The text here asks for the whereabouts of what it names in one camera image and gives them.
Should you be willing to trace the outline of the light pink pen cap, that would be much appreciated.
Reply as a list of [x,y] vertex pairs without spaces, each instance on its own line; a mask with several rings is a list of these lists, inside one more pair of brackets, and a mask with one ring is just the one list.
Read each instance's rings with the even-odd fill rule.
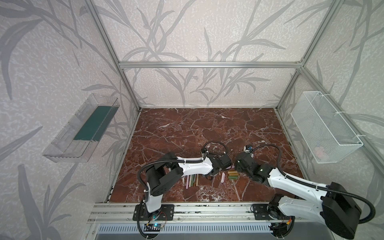
[[221,176],[221,183],[224,183],[224,182],[225,182],[225,179],[226,179],[226,174],[225,174],[225,173],[222,173],[222,176]]

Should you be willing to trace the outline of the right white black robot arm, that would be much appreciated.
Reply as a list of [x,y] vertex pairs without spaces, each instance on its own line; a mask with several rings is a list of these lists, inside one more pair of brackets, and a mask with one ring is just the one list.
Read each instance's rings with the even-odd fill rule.
[[334,234],[352,240],[358,225],[371,221],[376,215],[370,201],[348,193],[342,185],[313,183],[287,174],[280,167],[259,165],[250,152],[236,156],[235,169],[256,183],[295,195],[294,198],[275,195],[267,207],[253,210],[257,217],[303,218],[324,224]]

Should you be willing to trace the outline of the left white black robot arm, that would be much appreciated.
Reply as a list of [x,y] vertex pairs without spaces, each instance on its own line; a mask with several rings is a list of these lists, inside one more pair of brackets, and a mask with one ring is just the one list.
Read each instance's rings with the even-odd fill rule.
[[232,166],[228,154],[203,153],[199,158],[182,158],[167,153],[159,160],[141,167],[137,179],[144,186],[144,203],[149,214],[157,213],[162,206],[163,195],[181,178],[192,175],[214,177]]

